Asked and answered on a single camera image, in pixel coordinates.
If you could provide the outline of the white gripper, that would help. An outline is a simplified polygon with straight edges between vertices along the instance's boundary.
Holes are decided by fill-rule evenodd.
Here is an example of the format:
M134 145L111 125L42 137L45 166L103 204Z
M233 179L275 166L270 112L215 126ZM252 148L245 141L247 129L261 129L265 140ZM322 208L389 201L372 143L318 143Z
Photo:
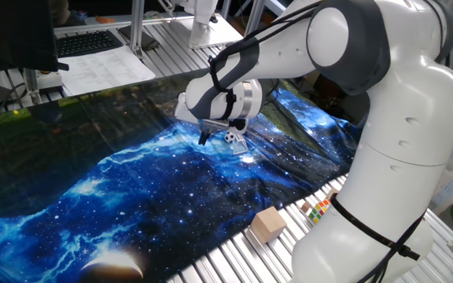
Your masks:
M175 109L175 118L188 123L194 123L198 125L202 130L216 131L229 131L229 132L246 132L248 128L248 120L242 120L239 128L234 125L233 120L219 121L211 119L198 119L191 111L186 107L186 93L182 92L178 95L178 103ZM208 131L202 131L199 138L199 145L205 145L209 139L210 133Z

